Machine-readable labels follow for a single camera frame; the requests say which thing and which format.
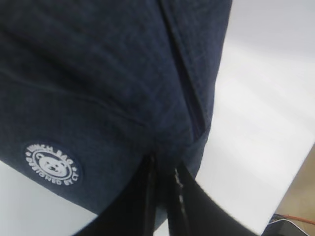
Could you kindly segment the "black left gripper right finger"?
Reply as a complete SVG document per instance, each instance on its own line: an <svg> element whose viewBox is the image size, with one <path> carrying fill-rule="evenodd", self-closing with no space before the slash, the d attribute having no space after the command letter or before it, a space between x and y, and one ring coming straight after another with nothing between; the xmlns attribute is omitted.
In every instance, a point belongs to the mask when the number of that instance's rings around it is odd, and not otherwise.
<svg viewBox="0 0 315 236"><path fill-rule="evenodd" d="M181 163L167 180L171 236L254 236L221 209Z"/></svg>

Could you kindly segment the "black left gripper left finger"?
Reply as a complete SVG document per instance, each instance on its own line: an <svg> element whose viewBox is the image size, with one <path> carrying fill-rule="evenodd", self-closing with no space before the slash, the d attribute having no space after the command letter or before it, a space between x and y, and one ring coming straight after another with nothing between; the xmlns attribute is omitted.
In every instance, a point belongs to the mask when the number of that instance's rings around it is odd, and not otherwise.
<svg viewBox="0 0 315 236"><path fill-rule="evenodd" d="M156 183L156 159L147 155L122 193L78 235L152 236L157 205Z"/></svg>

